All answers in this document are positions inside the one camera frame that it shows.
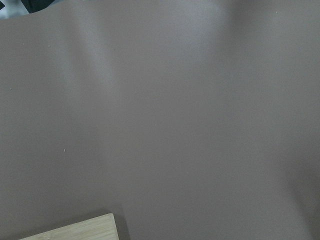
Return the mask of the bamboo cutting board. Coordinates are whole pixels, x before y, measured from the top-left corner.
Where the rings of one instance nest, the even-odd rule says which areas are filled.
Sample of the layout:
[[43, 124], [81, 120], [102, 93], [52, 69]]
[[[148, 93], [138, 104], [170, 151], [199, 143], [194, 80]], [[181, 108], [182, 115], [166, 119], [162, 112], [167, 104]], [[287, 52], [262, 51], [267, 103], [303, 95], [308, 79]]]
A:
[[118, 240], [112, 213], [42, 232], [24, 240]]

